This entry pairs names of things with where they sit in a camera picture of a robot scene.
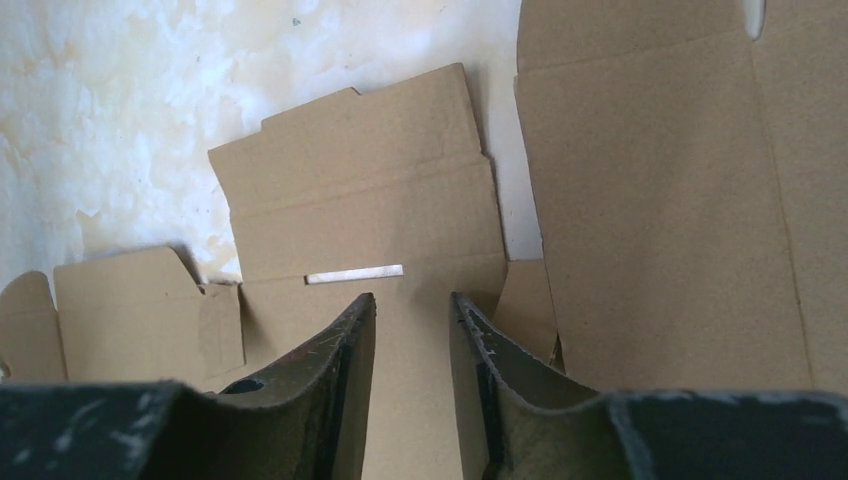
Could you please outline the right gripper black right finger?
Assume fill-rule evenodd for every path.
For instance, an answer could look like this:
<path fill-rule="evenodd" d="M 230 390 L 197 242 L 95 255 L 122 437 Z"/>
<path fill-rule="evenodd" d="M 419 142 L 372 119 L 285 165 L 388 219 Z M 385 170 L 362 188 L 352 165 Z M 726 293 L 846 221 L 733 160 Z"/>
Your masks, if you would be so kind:
<path fill-rule="evenodd" d="M 843 479 L 847 400 L 823 392 L 598 392 L 542 362 L 471 299 L 449 300 L 466 479 Z"/>

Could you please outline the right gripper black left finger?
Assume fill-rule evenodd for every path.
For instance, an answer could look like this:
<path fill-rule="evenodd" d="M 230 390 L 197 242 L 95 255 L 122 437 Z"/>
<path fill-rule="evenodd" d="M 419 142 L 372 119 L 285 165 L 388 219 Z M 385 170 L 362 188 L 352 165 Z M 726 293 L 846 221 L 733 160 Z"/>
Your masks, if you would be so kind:
<path fill-rule="evenodd" d="M 377 305 L 359 295 L 218 393 L 177 381 L 5 385 L 5 479 L 357 479 Z"/>

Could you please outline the brown cardboard box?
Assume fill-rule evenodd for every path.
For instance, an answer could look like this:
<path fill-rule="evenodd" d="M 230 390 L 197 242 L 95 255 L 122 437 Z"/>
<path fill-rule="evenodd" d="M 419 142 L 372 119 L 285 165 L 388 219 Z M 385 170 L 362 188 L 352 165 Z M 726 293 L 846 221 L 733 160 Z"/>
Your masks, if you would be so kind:
<path fill-rule="evenodd" d="M 495 310 L 507 261 L 465 70 L 347 88 L 210 151 L 242 280 L 202 285 L 155 247 L 11 281 L 2 385 L 177 381 L 218 393 L 377 305 L 361 476 L 461 472 L 449 300 Z"/>

